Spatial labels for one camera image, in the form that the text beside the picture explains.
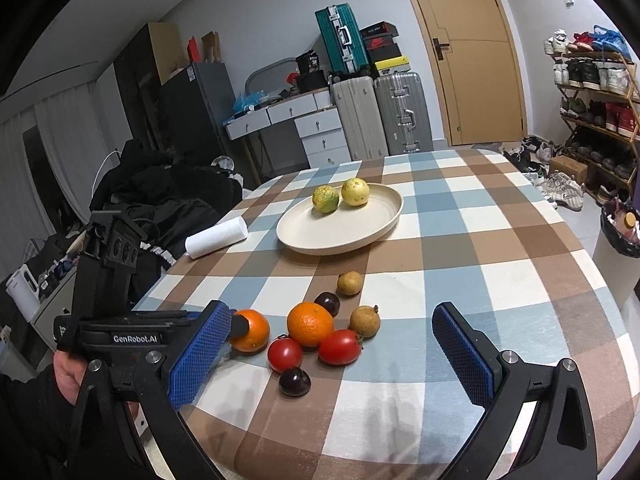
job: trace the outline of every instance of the yellow-green fruit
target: yellow-green fruit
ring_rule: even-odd
[[[361,178],[350,178],[342,184],[342,199],[351,206],[365,205],[369,201],[369,185]]]
[[[332,213],[338,209],[340,194],[331,186],[320,186],[314,191],[311,202],[319,212]]]
[[[354,296],[362,290],[364,278],[355,270],[350,270],[338,276],[338,292],[344,296]]]
[[[373,337],[380,330],[378,306],[359,306],[351,313],[349,328],[362,337]]]

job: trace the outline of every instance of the wooden door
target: wooden door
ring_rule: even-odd
[[[520,140],[524,100],[498,0],[412,0],[453,146]]]

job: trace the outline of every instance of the white curtain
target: white curtain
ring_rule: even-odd
[[[0,124],[0,279],[23,263],[30,238],[55,233],[33,184],[23,124],[20,114]]]
[[[88,84],[76,86],[34,106],[51,169],[62,193],[84,223],[89,221],[95,175],[109,153],[91,90]],[[107,161],[102,174],[111,167]]]

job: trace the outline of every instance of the dark purple fruit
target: dark purple fruit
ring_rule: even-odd
[[[287,368],[278,381],[280,391],[287,397],[302,397],[311,389],[311,377],[302,369]]]
[[[332,292],[322,292],[314,303],[322,306],[329,314],[336,317],[340,310],[340,299]]]

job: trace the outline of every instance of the plate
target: plate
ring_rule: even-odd
[[[354,251],[378,240],[398,222],[404,199],[393,188],[369,184],[369,201],[352,207],[340,199],[338,209],[322,214],[311,197],[289,209],[278,222],[278,240],[296,252],[325,256]]]

